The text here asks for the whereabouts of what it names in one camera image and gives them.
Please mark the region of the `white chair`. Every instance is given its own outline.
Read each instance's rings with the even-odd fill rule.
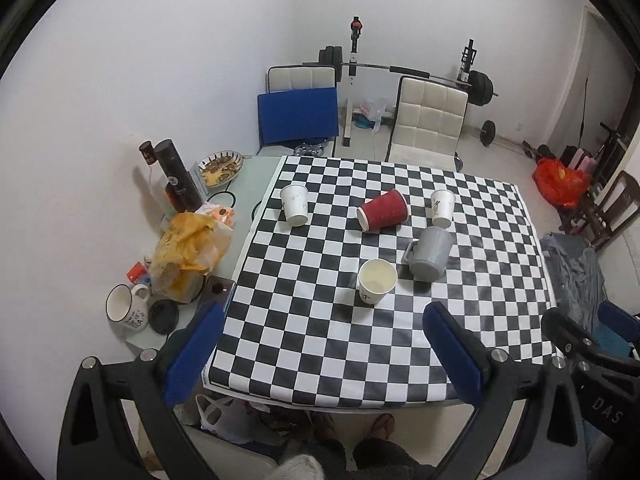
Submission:
[[[396,122],[386,159],[456,171],[454,154],[465,116],[467,94],[423,79],[403,76],[398,85]]]
[[[334,86],[335,68],[332,66],[272,66],[267,72],[267,92]]]

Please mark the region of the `cup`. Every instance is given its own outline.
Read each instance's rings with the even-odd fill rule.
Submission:
[[[358,272],[358,293],[362,301],[377,304],[396,286],[398,272],[386,260],[369,260]]]
[[[453,208],[456,196],[448,189],[431,193],[431,221],[436,227],[447,229],[453,220]]]
[[[116,285],[107,296],[106,309],[110,321],[139,332],[148,323],[146,300],[151,296],[148,286],[140,283],[129,288]]]
[[[420,233],[419,240],[407,246],[400,261],[409,266],[414,278],[433,283],[444,274],[452,246],[451,233],[442,227],[427,227]]]
[[[356,209],[356,216],[363,231],[374,231],[389,225],[406,222],[409,206],[402,193],[392,189]]]
[[[294,182],[280,190],[280,199],[284,206],[284,215],[291,227],[300,227],[309,220],[307,202],[308,190],[302,183]]]

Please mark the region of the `black bottle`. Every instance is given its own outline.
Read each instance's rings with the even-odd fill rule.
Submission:
[[[173,186],[184,207],[187,211],[196,211],[202,205],[202,198],[191,179],[191,175],[184,168],[173,141],[166,139],[158,142],[154,148],[154,153],[169,180],[169,184]]]

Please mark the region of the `person's foot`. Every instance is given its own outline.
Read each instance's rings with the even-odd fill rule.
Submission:
[[[310,412],[310,416],[318,440],[338,440],[334,420],[329,413]]]
[[[391,413],[383,413],[373,423],[369,438],[388,440],[396,430],[396,420]]]

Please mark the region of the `plastic bag on floor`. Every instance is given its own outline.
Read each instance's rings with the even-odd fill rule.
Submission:
[[[369,121],[375,123],[373,133],[376,133],[382,124],[382,114],[386,111],[386,98],[381,97],[373,102],[364,101],[360,105],[360,111]]]
[[[579,170],[566,168],[558,159],[541,158],[533,180],[540,194],[551,205],[575,209],[580,196],[591,183],[591,175]]]
[[[204,394],[197,394],[196,405],[202,429],[227,442],[260,442],[270,446],[279,446],[283,442],[277,433],[260,422],[256,411],[244,400],[233,397],[215,400]]]

